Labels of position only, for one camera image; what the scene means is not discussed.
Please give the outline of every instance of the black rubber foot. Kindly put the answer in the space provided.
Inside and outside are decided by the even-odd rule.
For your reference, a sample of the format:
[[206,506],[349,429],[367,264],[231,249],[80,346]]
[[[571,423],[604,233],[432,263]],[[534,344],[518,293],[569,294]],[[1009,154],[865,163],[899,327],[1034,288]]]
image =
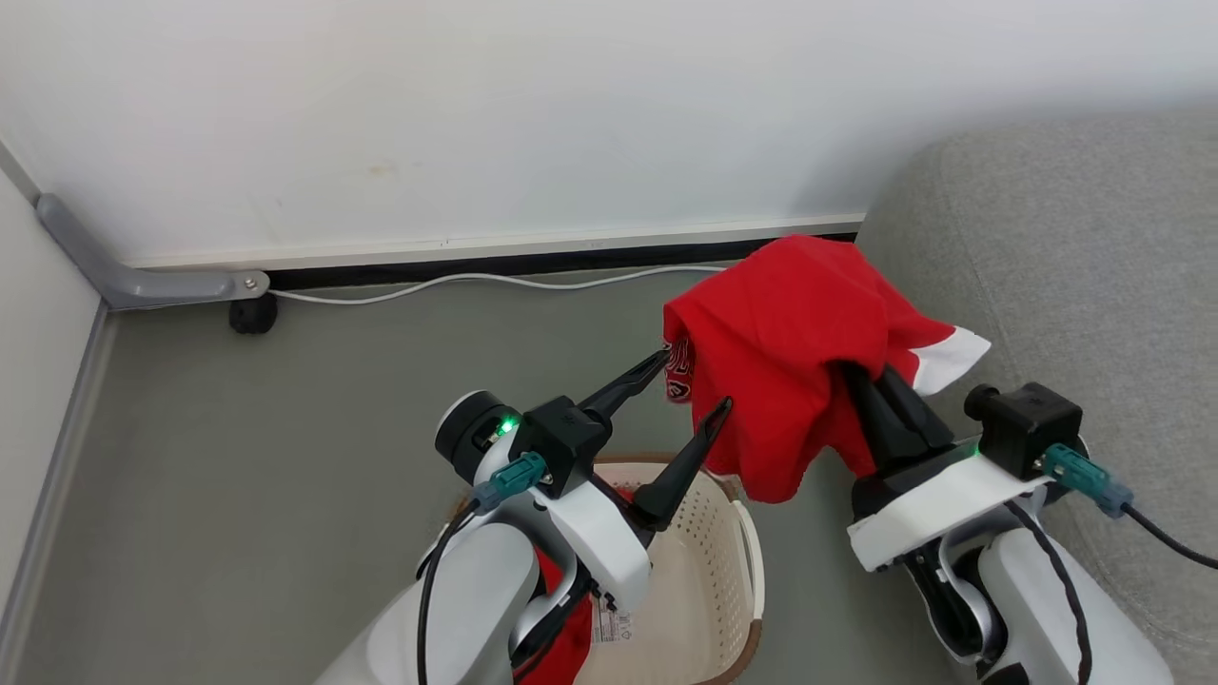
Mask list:
[[242,335],[262,335],[275,325],[279,302],[267,293],[256,300],[234,300],[229,303],[229,327]]

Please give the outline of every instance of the laundry basket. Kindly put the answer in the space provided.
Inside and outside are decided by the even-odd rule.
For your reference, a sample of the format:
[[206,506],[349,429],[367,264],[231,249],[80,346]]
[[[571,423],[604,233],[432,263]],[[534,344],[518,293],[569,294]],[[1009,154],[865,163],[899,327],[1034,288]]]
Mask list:
[[[671,455],[602,458],[596,472],[633,490]],[[632,612],[592,612],[592,650],[576,685],[726,685],[761,637],[765,572],[756,529],[734,486],[702,472],[648,550],[652,583]]]

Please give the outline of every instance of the gray sofa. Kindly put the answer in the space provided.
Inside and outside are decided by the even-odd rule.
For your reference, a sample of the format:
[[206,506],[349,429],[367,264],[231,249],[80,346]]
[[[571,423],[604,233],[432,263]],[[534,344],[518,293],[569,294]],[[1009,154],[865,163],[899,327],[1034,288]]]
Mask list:
[[[1218,553],[1213,399],[1218,112],[1041,123],[920,155],[857,244],[924,313],[994,349],[935,399],[959,433],[980,382],[1078,402],[1093,458],[1168,533]],[[1158,645],[1178,684],[1218,683],[1218,573],[1079,495],[1050,531]]]

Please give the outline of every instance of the gray floor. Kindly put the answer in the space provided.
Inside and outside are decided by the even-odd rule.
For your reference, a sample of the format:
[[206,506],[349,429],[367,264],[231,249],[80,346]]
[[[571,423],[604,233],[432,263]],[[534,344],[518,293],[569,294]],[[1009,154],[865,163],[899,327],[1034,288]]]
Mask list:
[[[518,407],[593,390],[657,349],[661,305],[698,278],[284,302],[264,338],[233,334],[223,306],[114,317],[19,681],[311,683],[462,490],[431,447],[443,410],[477,388]],[[653,390],[607,452],[688,438],[688,410]],[[909,580],[850,556],[849,481],[825,456],[793,501],[753,507],[769,597],[741,683],[948,681]]]

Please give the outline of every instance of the baseboard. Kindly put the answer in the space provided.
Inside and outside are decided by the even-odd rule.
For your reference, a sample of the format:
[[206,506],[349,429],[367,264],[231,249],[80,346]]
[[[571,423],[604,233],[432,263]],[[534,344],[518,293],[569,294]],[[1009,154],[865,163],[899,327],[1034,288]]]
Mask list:
[[864,215],[832,215],[747,222],[703,223],[663,228],[559,232],[529,235],[497,235],[452,240],[429,240],[380,245],[329,247],[275,247],[241,252],[192,256],[162,256],[124,260],[128,266],[152,269],[261,269],[300,271],[375,264],[404,264],[437,261],[480,260],[652,247],[706,245],[767,240],[783,235],[854,233]]
[[[853,243],[855,235],[856,233],[854,232],[843,232],[820,234],[818,236]],[[620,247],[616,250],[585,250],[581,252],[548,252],[541,255],[512,255],[507,257],[476,257],[471,260],[404,262],[398,264],[284,269],[270,271],[268,273],[270,274],[270,286],[275,290],[421,283],[458,273],[537,275],[543,273],[643,268],[743,260],[753,254],[754,250],[772,240],[777,240],[777,238],[732,243],[699,243],[695,245],[649,245]]]

